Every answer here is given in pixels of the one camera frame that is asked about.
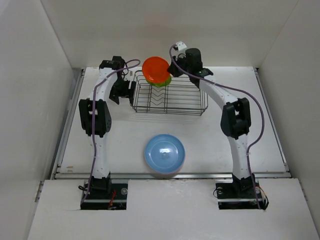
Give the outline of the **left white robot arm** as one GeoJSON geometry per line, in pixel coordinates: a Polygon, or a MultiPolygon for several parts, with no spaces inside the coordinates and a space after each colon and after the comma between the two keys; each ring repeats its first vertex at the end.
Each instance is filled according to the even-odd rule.
{"type": "Polygon", "coordinates": [[[92,93],[78,103],[82,129],[93,146],[93,162],[87,187],[83,187],[86,198],[97,194],[107,198],[112,192],[111,167],[107,151],[107,137],[111,130],[112,118],[107,105],[111,100],[117,105],[120,98],[134,100],[135,83],[124,80],[123,71],[128,70],[127,63],[121,56],[113,56],[111,60],[103,60],[99,65],[99,77],[92,93]]]}

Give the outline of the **wire dish rack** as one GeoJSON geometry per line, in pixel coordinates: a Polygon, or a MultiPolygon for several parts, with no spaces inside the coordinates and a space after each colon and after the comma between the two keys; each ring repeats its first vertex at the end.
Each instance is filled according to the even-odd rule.
{"type": "Polygon", "coordinates": [[[136,83],[132,108],[137,113],[201,116],[209,106],[209,97],[186,75],[173,77],[167,86],[147,83],[141,70],[134,73],[136,83]]]}

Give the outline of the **orange plate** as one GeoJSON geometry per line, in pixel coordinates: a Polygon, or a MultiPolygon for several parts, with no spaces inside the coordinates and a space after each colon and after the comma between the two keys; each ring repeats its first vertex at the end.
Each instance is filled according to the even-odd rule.
{"type": "Polygon", "coordinates": [[[146,79],[154,83],[166,81],[170,76],[168,72],[168,62],[159,57],[152,56],[147,58],[142,65],[142,73],[146,79]]]}

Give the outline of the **green plate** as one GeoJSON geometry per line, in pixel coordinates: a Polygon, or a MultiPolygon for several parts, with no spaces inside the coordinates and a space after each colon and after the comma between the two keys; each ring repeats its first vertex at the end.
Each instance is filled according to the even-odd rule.
{"type": "Polygon", "coordinates": [[[155,83],[155,82],[152,82],[152,81],[146,79],[146,82],[148,84],[150,84],[151,86],[155,86],[157,88],[168,86],[171,83],[171,81],[172,81],[172,77],[171,76],[169,76],[166,81],[158,82],[158,83],[155,83]]]}

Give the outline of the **pink plate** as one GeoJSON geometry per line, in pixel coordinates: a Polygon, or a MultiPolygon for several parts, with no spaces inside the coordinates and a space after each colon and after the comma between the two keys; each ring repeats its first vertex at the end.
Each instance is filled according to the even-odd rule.
{"type": "Polygon", "coordinates": [[[179,168],[177,168],[177,170],[175,171],[176,173],[178,173],[178,172],[180,172],[182,170],[185,162],[186,162],[185,160],[183,162],[181,162],[179,168]]]}

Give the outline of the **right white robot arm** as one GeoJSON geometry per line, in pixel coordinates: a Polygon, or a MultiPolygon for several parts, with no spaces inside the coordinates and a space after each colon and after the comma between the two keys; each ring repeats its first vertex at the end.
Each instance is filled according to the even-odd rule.
{"type": "Polygon", "coordinates": [[[173,77],[187,75],[191,83],[205,92],[221,109],[220,128],[230,144],[232,156],[232,183],[219,188],[228,198],[251,199],[257,196],[256,180],[251,169],[248,134],[252,125],[250,102],[247,97],[232,94],[235,87],[217,83],[214,73],[203,66],[201,52],[188,48],[183,42],[173,44],[169,49],[171,59],[167,71],[173,77]]]}

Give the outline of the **blue plate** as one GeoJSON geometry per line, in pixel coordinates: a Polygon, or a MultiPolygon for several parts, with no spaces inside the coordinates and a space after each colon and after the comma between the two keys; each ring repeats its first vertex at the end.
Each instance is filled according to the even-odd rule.
{"type": "Polygon", "coordinates": [[[158,134],[152,137],[144,149],[146,164],[155,172],[163,175],[178,172],[186,157],[182,142],[170,134],[158,134]]]}

